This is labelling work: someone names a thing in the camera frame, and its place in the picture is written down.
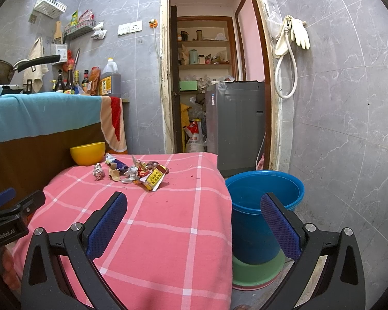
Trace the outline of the yellow red packet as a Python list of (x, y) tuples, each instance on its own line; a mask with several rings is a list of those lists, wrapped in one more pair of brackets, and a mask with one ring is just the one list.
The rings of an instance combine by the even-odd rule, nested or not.
[(148, 170), (146, 174), (139, 179), (139, 182), (148, 190), (155, 192), (166, 174), (169, 173), (167, 167), (156, 162), (147, 165)]

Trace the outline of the purple candy wrapper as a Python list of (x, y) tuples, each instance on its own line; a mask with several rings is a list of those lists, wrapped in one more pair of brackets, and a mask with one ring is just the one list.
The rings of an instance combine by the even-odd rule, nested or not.
[(100, 181), (102, 179), (105, 178), (106, 174), (105, 174), (105, 171), (103, 170), (102, 166), (100, 163), (96, 163), (94, 165), (94, 169), (93, 169), (93, 176), (95, 177), (95, 179), (97, 181)]

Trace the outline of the green white wrapper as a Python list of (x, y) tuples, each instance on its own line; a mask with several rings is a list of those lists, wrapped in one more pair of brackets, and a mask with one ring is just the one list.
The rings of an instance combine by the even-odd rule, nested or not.
[(133, 183), (135, 181), (139, 181), (139, 168), (133, 165), (124, 173), (124, 177), (121, 182)]

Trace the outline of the blue snack wrapper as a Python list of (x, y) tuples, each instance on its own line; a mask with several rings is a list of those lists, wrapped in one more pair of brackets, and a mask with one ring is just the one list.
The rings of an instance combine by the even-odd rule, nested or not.
[(106, 154), (105, 163), (109, 166), (110, 169), (118, 170), (120, 175), (124, 175), (125, 172), (127, 172), (129, 169), (125, 163), (109, 153)]

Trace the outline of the small brown wrapper scrap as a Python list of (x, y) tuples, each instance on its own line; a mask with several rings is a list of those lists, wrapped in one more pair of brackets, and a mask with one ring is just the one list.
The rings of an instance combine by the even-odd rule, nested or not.
[(115, 182), (121, 181), (120, 171), (117, 169), (117, 165), (114, 162), (109, 165), (109, 177)]

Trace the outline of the yellow plastic bowl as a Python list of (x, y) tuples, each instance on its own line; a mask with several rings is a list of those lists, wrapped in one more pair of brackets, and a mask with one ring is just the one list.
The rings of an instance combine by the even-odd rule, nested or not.
[(78, 166), (91, 166), (104, 158), (106, 145), (104, 142), (89, 143), (70, 148), (73, 161)]

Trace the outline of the pink checked tablecloth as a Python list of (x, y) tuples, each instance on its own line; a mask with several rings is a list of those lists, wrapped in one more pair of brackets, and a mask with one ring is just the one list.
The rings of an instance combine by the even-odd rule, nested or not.
[(96, 180), (71, 167), (44, 188), (45, 204), (29, 230), (67, 230), (114, 192), (127, 212), (95, 265), (129, 309), (228, 309), (232, 289), (230, 195), (212, 153), (142, 155), (168, 168), (156, 191)]

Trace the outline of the green plastic basin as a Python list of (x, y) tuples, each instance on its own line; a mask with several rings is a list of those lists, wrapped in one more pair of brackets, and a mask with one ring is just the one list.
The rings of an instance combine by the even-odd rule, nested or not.
[(264, 288), (276, 280), (284, 265), (282, 250), (273, 259), (259, 265), (246, 264), (233, 256), (233, 288), (245, 291)]

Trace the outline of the beige hanging cloth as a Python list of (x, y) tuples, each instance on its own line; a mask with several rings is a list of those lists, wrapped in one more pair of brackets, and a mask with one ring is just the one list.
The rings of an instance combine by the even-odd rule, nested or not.
[[(28, 54), (28, 59), (36, 59), (44, 57), (44, 47), (42, 37), (39, 36), (35, 40)], [(24, 70), (23, 84), (27, 84), (28, 80), (32, 80), (32, 93), (38, 93), (42, 90), (43, 76), (49, 71), (47, 64), (39, 64)]]

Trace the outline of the orange seasoning bag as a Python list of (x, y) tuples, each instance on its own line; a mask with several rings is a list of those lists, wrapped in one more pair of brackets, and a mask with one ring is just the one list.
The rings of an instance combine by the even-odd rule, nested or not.
[(98, 66), (93, 66), (89, 75), (89, 83), (87, 86), (87, 93), (91, 96), (97, 96), (99, 94), (100, 75), (100, 68)]

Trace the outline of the large dark oil jug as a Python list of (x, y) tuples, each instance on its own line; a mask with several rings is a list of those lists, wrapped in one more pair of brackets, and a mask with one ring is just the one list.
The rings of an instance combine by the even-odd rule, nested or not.
[(121, 75), (117, 63), (112, 57), (108, 58), (103, 68), (99, 81), (99, 94), (101, 96), (121, 97)]

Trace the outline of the green storage box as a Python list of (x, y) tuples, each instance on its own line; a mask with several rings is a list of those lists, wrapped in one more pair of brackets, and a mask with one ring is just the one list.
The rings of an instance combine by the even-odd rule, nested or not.
[(180, 81), (179, 90), (181, 92), (196, 92), (198, 90), (198, 81)]

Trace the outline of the grey washing machine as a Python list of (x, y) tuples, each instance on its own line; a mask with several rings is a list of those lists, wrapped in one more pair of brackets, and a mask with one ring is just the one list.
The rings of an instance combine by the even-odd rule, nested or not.
[(258, 81), (224, 81), (207, 88), (207, 151), (217, 155), (224, 177), (256, 169), (266, 132), (264, 88)]

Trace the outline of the white rubber gloves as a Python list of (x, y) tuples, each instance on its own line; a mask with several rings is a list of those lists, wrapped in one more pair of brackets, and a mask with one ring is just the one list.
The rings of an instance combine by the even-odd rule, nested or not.
[(293, 41), (304, 50), (310, 49), (310, 40), (306, 30), (306, 21), (287, 15), (283, 19), (280, 37), (275, 45), (275, 56), (281, 57), (289, 52), (287, 44)]

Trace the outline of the white wall power strip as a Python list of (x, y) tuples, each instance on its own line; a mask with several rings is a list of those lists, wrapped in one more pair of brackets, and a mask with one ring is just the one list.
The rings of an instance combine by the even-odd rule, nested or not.
[(139, 20), (136, 22), (130, 22), (126, 24), (119, 25), (117, 28), (117, 35), (123, 36), (125, 34), (132, 34), (135, 32), (141, 32), (143, 29), (143, 21)]

